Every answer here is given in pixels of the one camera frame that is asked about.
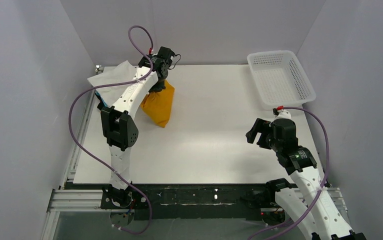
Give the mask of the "yellow t shirt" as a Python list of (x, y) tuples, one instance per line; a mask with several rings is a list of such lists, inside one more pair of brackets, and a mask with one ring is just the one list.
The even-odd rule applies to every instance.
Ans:
[(140, 104), (143, 112), (161, 128), (165, 128), (170, 120), (175, 93), (175, 88), (166, 79), (163, 83), (165, 89), (150, 92)]

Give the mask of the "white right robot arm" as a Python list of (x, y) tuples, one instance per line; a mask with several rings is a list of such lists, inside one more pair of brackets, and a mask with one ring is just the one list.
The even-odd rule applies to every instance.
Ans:
[(291, 119), (267, 121), (258, 118), (246, 140), (252, 144), (261, 134), (257, 145), (273, 150), (280, 165), (298, 187), (300, 200), (284, 178), (267, 182), (274, 201), (280, 205), (308, 240), (364, 240), (343, 218), (322, 182), (317, 163), (306, 147), (299, 145), (296, 124)]

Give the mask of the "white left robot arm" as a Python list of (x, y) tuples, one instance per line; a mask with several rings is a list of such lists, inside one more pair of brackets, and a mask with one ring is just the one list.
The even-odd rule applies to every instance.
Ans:
[(170, 120), (175, 88), (167, 81), (169, 70), (177, 54), (167, 47), (160, 47), (155, 54), (143, 57), (133, 78), (148, 76), (126, 88), (111, 105), (99, 107), (103, 136), (109, 145), (111, 167), (110, 184), (104, 193), (115, 206), (129, 207), (133, 190), (129, 186), (130, 156), (137, 142), (139, 130), (134, 122), (135, 115), (142, 109), (159, 127), (164, 128)]

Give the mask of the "white folded t shirt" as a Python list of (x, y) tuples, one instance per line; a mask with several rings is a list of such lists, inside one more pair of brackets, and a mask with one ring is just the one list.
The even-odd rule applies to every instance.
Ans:
[[(131, 65), (128, 61), (124, 61), (116, 67), (105, 67), (102, 73), (91, 76), (87, 80), (93, 87), (130, 82), (133, 80), (136, 70), (136, 66)], [(129, 83), (126, 85), (103, 87), (98, 88), (96, 91), (104, 103), (110, 107), (118, 100), (128, 85)]]

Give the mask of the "white plastic basket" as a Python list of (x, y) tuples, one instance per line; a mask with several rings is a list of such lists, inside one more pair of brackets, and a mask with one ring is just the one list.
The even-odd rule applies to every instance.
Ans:
[(265, 110), (278, 106), (298, 107), (316, 99), (315, 90), (294, 52), (251, 53), (247, 63)]

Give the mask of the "cyan folded t shirt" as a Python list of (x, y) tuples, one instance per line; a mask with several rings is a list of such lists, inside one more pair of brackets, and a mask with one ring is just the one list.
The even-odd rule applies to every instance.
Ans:
[(95, 92), (94, 95), (97, 97), (97, 99), (102, 102), (102, 98), (98, 92)]

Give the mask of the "black folded t shirt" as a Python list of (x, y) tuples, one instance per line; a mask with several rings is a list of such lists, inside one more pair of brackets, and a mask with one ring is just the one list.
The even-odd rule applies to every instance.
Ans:
[(107, 104), (106, 102), (102, 99), (102, 102), (99, 101), (98, 105), (97, 105), (97, 109), (99, 111), (101, 111), (103, 108), (107, 107)]

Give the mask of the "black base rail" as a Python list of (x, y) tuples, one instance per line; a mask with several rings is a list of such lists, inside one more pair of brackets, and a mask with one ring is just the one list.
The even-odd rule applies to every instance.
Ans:
[(102, 194), (103, 210), (130, 209), (136, 220), (152, 219), (244, 219), (286, 220), (266, 184), (136, 184), (118, 190), (110, 184), (68, 183), (67, 190), (96, 190)]

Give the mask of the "aluminium table frame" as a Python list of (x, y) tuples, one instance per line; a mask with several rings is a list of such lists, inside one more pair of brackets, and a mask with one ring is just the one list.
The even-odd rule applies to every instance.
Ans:
[[(85, 93), (84, 98), (86, 99), (86, 105), (83, 107), (79, 127), (74, 134), (80, 144), (84, 143), (92, 111), (95, 110), (95, 91), (91, 90)], [(77, 172), (81, 152), (82, 149), (78, 147), (77, 144), (74, 144), (67, 159), (67, 165), (61, 183), (57, 189), (53, 189), (51, 192), (46, 209), (46, 219), (40, 237), (42, 240), (52, 240), (55, 237), (60, 213), (86, 212), (88, 210), (94, 211), (97, 209), (97, 200), (91, 199), (91, 196), (96, 191), (92, 190), (90, 186), (86, 188), (85, 193), (83, 193), (81, 189), (70, 189)]]

